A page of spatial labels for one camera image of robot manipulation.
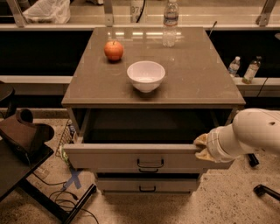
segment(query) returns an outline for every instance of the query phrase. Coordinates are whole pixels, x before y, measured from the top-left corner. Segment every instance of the drawer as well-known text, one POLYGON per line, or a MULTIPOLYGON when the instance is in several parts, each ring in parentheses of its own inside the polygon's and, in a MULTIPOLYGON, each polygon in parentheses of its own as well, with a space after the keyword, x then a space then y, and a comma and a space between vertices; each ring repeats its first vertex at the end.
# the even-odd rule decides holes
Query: drawer
POLYGON ((77 143, 64 146, 74 168, 93 172, 203 172, 227 169, 231 163, 216 164, 195 157, 193 144, 102 144, 77 143))
POLYGON ((200 185, 197 179, 98 178, 102 193, 191 193, 200 185))
POLYGON ((85 119, 84 144, 192 144, 231 109, 92 109, 85 119))

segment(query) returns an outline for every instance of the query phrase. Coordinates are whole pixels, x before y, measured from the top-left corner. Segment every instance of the drawer front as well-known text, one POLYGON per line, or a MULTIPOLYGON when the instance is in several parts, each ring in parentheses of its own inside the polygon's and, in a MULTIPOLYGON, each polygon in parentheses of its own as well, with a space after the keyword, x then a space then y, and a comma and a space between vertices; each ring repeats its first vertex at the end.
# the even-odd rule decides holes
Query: drawer front
POLYGON ((103 193, 191 193, 200 182, 197 179, 126 179, 98 178, 97 187, 103 193))
POLYGON ((64 148, 74 168, 94 172, 201 172, 231 165, 197 159, 195 152, 200 150, 190 144, 66 144, 64 148))

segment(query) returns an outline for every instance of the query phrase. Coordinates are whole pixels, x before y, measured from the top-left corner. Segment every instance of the plastic bottle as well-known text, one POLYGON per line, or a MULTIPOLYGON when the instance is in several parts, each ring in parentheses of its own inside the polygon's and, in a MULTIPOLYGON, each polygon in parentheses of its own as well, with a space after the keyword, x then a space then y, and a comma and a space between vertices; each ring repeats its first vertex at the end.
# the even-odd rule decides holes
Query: plastic bottle
POLYGON ((245 84, 251 84, 252 80, 254 79, 257 71, 260 68, 261 65, 261 59, 262 57, 257 56, 256 59, 253 59, 251 63, 248 66, 248 69, 246 73, 244 74, 244 77, 242 78, 242 82, 245 84))
POLYGON ((236 56, 227 69, 232 78, 234 78, 235 75, 237 74, 239 67, 240 67, 240 57, 236 56))
POLYGON ((179 6, 177 0, 168 0, 164 9, 163 45, 172 47, 176 41, 176 28, 179 18, 179 6))

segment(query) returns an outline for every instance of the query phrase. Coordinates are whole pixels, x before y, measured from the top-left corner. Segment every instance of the speckled floor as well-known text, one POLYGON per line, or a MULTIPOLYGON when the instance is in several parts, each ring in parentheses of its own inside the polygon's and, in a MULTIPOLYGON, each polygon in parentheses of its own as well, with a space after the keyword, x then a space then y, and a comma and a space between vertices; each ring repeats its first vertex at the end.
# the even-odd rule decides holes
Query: speckled floor
MULTIPOLYGON (((37 118, 35 123, 53 126, 55 137, 47 143, 57 150, 62 132, 67 123, 65 117, 37 118)), ((251 168, 246 157, 234 161, 229 170, 211 170, 204 174, 199 189, 188 194, 93 194, 83 207, 94 214, 100 224, 237 224, 280 221, 280 202, 269 195, 257 197, 253 188, 266 185, 280 192, 280 157, 257 154, 260 164, 251 168)), ((68 181, 71 172, 55 153, 39 167, 38 175, 53 184, 68 181)), ((42 193, 49 196, 62 185, 46 185, 31 175, 29 178, 42 193)), ((71 184, 67 190, 80 198, 95 182, 90 171, 79 175, 81 188, 71 184)), ((65 199, 73 200, 69 195, 65 199)), ((33 198, 17 188, 0 203, 0 223, 60 223, 33 198)), ((72 223, 96 223, 89 213, 80 211, 72 223)))

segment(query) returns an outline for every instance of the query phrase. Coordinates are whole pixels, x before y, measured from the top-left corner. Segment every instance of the cable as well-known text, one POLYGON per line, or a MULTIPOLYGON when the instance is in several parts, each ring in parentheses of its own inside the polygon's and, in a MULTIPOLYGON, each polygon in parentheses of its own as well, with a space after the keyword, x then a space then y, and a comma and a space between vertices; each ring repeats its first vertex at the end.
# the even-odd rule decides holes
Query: cable
POLYGON ((39 180, 41 180, 45 185, 48 185, 48 186, 58 186, 58 185, 63 185, 66 183, 66 181, 64 182, 60 182, 60 183, 56 183, 56 184, 49 184, 49 183, 46 183, 43 179, 41 179, 35 172, 32 173, 36 178, 38 178, 39 180))
MULTIPOLYGON (((72 192, 60 190, 60 191, 51 193, 51 195, 49 196, 49 199, 50 199, 54 194, 56 194, 56 193, 57 193, 58 195, 55 197, 54 202, 55 202, 59 207, 63 208, 64 210, 65 210, 65 208, 71 209, 70 211, 66 211, 66 212, 70 213, 70 212, 74 209, 74 207, 76 206, 76 204, 75 204, 74 202, 72 202, 70 199, 59 199, 59 196, 61 196, 62 193, 68 193, 68 194, 70 194, 70 195, 73 197, 73 199, 76 200, 76 201, 79 200, 78 197, 77 197, 75 194, 73 194, 72 192), (61 204, 63 204, 63 203, 70 203, 70 204, 72 204, 73 206, 61 205, 61 204)), ((90 216, 92 216, 92 217, 94 218, 95 222, 96 222, 97 224, 99 224, 99 221, 97 220, 97 218, 95 217, 95 215, 94 215, 93 213, 91 213, 91 212, 89 212, 87 209, 83 209, 83 208, 81 208, 80 210, 82 210, 82 211, 84 211, 84 212, 86 212, 86 213, 89 213, 90 216)))
POLYGON ((265 85, 265 83, 266 83, 266 81, 267 81, 268 79, 269 79, 269 78, 266 78, 265 82, 263 83, 263 85, 262 85, 262 87, 261 87, 261 89, 260 89, 260 91, 259 91, 259 93, 257 94, 256 97, 259 97, 259 95, 260 95, 260 93, 262 92, 263 87, 264 87, 264 85, 265 85))
POLYGON ((137 21, 136 21, 137 23, 140 21, 140 18, 141 18, 141 16, 142 16, 143 12, 144 12, 145 5, 146 5, 146 0, 143 0, 143 7, 142 7, 142 10, 141 10, 141 12, 140 12, 140 15, 139 15, 139 17, 138 17, 138 19, 137 19, 137 21))
POLYGON ((210 38, 210 36, 211 36, 211 34, 212 34, 212 31, 214 30, 214 27, 216 26, 217 23, 218 23, 217 21, 215 21, 215 22, 213 23, 213 26, 212 26, 212 28, 211 28, 211 30, 210 30, 210 33, 209 33, 209 38, 210 38))

